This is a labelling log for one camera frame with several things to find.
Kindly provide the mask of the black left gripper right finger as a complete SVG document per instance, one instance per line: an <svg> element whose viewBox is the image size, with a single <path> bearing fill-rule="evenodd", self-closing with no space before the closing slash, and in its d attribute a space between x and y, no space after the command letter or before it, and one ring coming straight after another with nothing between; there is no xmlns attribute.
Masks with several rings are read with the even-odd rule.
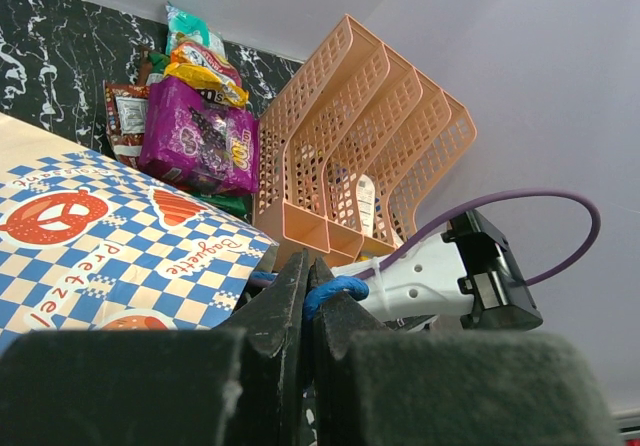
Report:
<svg viewBox="0 0 640 446"><path fill-rule="evenodd" d="M310 271L321 445L616 445L579 351L543 333L393 331Z"/></svg>

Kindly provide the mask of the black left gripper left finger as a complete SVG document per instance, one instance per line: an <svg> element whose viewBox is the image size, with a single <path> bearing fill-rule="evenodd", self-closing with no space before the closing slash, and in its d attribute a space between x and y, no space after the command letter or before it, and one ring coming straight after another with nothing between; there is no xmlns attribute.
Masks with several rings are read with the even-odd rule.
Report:
<svg viewBox="0 0 640 446"><path fill-rule="evenodd" d="M5 445L296 445L309 258L210 330L31 332L1 357Z"/></svg>

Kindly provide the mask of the checkered paper bag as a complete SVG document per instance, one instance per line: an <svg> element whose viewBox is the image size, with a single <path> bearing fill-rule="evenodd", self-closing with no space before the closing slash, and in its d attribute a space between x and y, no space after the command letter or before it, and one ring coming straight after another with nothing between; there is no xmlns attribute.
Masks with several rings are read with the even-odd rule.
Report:
<svg viewBox="0 0 640 446"><path fill-rule="evenodd" d="M227 319L272 242L210 205L15 118L1 119L1 346L110 334L155 353Z"/></svg>

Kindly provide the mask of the purple snack bag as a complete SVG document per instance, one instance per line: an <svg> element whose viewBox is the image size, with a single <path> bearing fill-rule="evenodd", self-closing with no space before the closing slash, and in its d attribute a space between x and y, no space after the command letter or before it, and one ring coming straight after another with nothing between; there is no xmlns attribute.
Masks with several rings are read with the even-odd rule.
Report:
<svg viewBox="0 0 640 446"><path fill-rule="evenodd" d="M199 194L246 195L259 187L259 121L211 102L175 77L150 86L139 168Z"/></svg>

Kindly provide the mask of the yellow M&M's candy bag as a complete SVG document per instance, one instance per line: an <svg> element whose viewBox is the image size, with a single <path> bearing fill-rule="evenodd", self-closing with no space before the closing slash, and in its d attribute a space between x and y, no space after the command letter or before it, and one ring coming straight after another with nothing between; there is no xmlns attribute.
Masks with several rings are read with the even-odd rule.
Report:
<svg viewBox="0 0 640 446"><path fill-rule="evenodd" d="M164 69L164 76L183 81L206 99L219 104L244 108L249 102L249 93L231 77L204 66L173 62Z"/></svg>

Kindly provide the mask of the orange Doritos bag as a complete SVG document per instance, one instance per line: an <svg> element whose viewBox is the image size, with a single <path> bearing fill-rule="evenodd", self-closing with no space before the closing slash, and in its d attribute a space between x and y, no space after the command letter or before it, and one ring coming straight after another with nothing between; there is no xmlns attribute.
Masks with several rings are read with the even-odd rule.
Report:
<svg viewBox="0 0 640 446"><path fill-rule="evenodd" d="M105 82L106 136L115 158L138 169L145 134L149 86Z"/></svg>

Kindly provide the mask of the orange Fox's candy bag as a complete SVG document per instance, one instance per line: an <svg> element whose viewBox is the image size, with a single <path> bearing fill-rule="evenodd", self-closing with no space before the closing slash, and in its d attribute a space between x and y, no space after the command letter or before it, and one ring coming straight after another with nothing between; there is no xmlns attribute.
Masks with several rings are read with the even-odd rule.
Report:
<svg viewBox="0 0 640 446"><path fill-rule="evenodd" d="M191 40L180 43L170 54L170 63L190 63L231 77L242 87L240 74L226 59Z"/></svg>

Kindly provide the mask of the teal mint candy bag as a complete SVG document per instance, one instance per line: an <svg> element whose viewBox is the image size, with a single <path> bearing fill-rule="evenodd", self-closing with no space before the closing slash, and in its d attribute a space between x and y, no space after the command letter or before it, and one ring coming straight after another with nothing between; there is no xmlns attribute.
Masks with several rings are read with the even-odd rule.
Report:
<svg viewBox="0 0 640 446"><path fill-rule="evenodd" d="M168 36L165 53L169 55L183 39L193 40L217 55L227 58L223 37L207 23L168 2L165 5Z"/></svg>

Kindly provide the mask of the brown Kettle chips bag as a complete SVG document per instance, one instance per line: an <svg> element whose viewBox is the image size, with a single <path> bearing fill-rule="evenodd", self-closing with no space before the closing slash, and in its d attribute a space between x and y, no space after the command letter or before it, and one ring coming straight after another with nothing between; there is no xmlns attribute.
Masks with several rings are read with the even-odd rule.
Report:
<svg viewBox="0 0 640 446"><path fill-rule="evenodd" d="M140 61L136 85L149 86L159 83L164 77L164 71L170 63L170 57L156 52L147 46L140 45Z"/></svg>

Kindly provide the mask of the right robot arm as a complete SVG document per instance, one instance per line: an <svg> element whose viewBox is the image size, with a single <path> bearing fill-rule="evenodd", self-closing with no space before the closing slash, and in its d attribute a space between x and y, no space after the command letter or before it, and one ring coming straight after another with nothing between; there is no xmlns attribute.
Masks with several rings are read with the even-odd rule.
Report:
<svg viewBox="0 0 640 446"><path fill-rule="evenodd" d="M620 443L588 365L539 332L509 243L480 213L370 267L305 302L319 444Z"/></svg>

